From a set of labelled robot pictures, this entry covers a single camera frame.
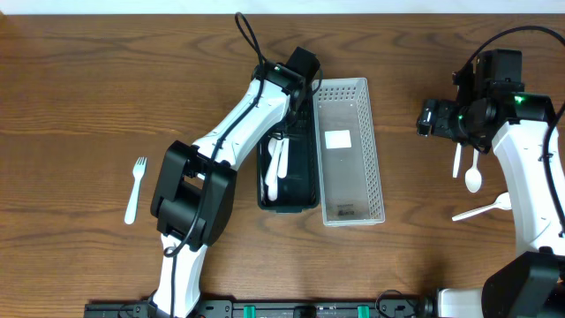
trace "wooden table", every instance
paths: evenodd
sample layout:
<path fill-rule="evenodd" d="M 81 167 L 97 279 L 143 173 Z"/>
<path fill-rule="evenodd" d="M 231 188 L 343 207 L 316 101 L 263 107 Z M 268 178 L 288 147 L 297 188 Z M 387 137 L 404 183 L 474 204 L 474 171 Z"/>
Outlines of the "wooden table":
<path fill-rule="evenodd" d="M 495 210 L 451 216 L 506 190 L 494 155 L 484 185 L 452 179 L 455 145 L 416 135 L 422 100 L 453 99 L 452 71 L 492 35 L 522 24 L 565 33 L 552 15 L 248 17 L 267 57 L 297 45 L 326 78 L 366 77 L 387 221 L 324 227 L 320 208 L 260 210 L 255 155 L 239 172 L 231 220 L 209 249 L 201 289 L 238 299 L 374 299 L 479 287 L 514 257 L 514 225 Z M 0 25 L 0 307 L 3 317 L 79 317 L 91 300 L 157 288 L 162 247 L 149 202 L 165 150 L 209 132 L 242 98 L 256 57 L 231 16 L 5 17 Z M 565 99 L 563 48 L 512 34 L 530 92 Z M 561 150 L 565 148 L 561 138 Z M 139 213 L 123 222 L 132 166 L 148 157 Z M 463 152 L 460 176 L 471 166 Z"/>

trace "perforated basket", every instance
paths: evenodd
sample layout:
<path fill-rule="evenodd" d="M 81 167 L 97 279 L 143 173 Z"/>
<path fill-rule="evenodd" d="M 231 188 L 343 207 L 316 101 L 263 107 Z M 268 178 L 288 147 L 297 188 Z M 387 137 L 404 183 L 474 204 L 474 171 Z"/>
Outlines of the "perforated basket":
<path fill-rule="evenodd" d="M 384 222 L 367 80 L 324 79 L 313 106 L 324 224 Z"/>

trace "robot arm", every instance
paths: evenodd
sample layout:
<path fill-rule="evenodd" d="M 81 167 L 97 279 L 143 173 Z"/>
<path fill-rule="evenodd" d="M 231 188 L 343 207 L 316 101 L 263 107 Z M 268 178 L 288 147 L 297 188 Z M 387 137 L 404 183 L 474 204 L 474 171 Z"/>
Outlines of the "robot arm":
<path fill-rule="evenodd" d="M 504 172 L 516 226 L 516 259 L 483 288 L 440 291 L 439 317 L 531 317 L 549 310 L 552 302 L 562 303 L 556 291 L 565 265 L 565 238 L 542 162 L 548 123 L 556 115 L 549 97 L 524 92 L 521 69 L 519 51 L 480 54 L 476 72 L 467 64 L 454 78 L 457 101 L 426 101 L 417 122 L 418 134 L 450 138 L 483 153 L 493 149 Z M 549 141 L 549 157 L 555 189 L 563 201 L 565 177 L 557 132 Z"/>
<path fill-rule="evenodd" d="M 242 114 L 259 93 L 261 79 L 257 73 L 241 102 L 212 132 L 191 146 L 175 141 L 167 150 L 151 214 L 158 219 L 157 230 L 162 233 L 164 250 L 180 246 L 183 239 L 188 239 L 188 246 L 178 253 L 176 267 L 173 258 L 163 258 L 159 289 L 150 302 L 154 316 L 170 316 L 173 268 L 174 315 L 186 317 L 194 309 L 200 297 L 200 271 L 207 247 L 219 238 L 230 219 L 237 170 L 265 133 L 294 116 L 307 98 L 319 68 L 315 55 L 301 48 L 295 50 L 287 64 L 267 61 L 261 97 L 246 115 Z M 216 142 L 236 120 L 238 124 L 225 136 L 212 163 L 209 158 Z M 202 188 L 186 181 L 196 177 L 204 179 Z M 193 222 L 194 230 L 187 238 Z"/>
<path fill-rule="evenodd" d="M 565 238 L 546 182 L 541 144 L 547 123 L 523 120 L 519 125 L 504 126 L 493 139 L 493 152 L 501 163 L 512 202 L 516 227 L 516 257 L 526 251 L 537 252 L 549 246 L 557 255 L 565 255 Z M 557 193 L 565 201 L 565 178 L 557 150 L 558 133 L 549 143 L 551 171 Z"/>
<path fill-rule="evenodd" d="M 236 108 L 212 132 L 194 141 L 193 145 L 199 147 L 198 152 L 201 155 L 208 158 L 212 155 L 218 138 L 249 107 L 259 92 L 259 85 L 260 80 L 254 79 L 249 85 L 245 97 Z M 257 106 L 241 120 L 223 142 L 222 148 L 215 158 L 218 163 L 226 161 L 230 164 L 231 169 L 238 170 L 241 162 L 255 147 L 259 139 L 286 116 L 289 110 L 290 96 L 285 94 L 281 87 L 270 81 L 266 81 L 264 85 L 263 94 Z"/>
<path fill-rule="evenodd" d="M 252 103 L 259 91 L 260 81 L 254 79 L 249 85 L 245 97 L 234 110 L 209 134 L 196 140 L 193 145 L 198 147 L 198 153 L 210 157 L 215 143 L 225 129 Z M 279 86 L 265 82 L 263 94 L 257 106 L 234 128 L 218 151 L 216 161 L 230 164 L 231 169 L 237 170 L 251 149 L 275 124 L 284 119 L 289 109 L 290 96 L 286 95 Z M 161 235 L 163 250 L 177 247 L 180 239 L 173 235 Z M 204 263 L 207 245 L 203 244 L 197 251 L 183 248 L 177 256 L 175 269 L 175 316 L 186 317 L 196 306 L 200 298 L 200 272 Z M 153 296 L 153 303 L 164 314 L 170 314 L 171 274 L 173 259 L 163 257 L 159 289 Z"/>

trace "green connector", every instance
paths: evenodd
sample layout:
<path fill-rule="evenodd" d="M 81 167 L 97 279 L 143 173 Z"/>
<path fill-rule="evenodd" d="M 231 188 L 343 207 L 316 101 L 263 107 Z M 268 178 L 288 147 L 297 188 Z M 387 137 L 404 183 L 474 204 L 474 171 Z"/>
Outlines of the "green connector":
<path fill-rule="evenodd" d="M 244 307 L 244 318 L 255 318 L 255 306 Z"/>
<path fill-rule="evenodd" d="M 357 307 L 357 312 L 359 318 L 371 318 L 371 313 L 369 312 L 369 306 L 359 306 Z"/>

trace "white plastic spoon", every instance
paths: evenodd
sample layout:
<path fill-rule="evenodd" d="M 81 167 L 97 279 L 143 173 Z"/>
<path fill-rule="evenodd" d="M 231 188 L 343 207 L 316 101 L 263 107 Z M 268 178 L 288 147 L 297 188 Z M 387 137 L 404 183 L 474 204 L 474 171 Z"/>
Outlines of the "white plastic spoon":
<path fill-rule="evenodd" d="M 461 221 L 461 220 L 469 218 L 471 216 L 476 216 L 477 214 L 481 214 L 481 213 L 488 211 L 489 209 L 492 209 L 492 208 L 499 208 L 499 209 L 504 209 L 504 210 L 512 209 L 512 204 L 510 203 L 510 194 L 509 193 L 503 193 L 503 194 L 499 195 L 498 198 L 496 198 L 496 201 L 493 204 L 487 205 L 483 208 L 475 208 L 471 211 L 467 211 L 467 212 L 464 212 L 460 215 L 453 216 L 451 219 L 453 221 Z"/>
<path fill-rule="evenodd" d="M 483 177 L 480 175 L 480 172 L 477 169 L 477 160 L 478 150 L 474 149 L 473 166 L 470 167 L 467 172 L 465 172 L 465 184 L 467 185 L 467 189 L 471 193 L 478 191 L 480 189 L 480 185 L 483 183 Z"/>

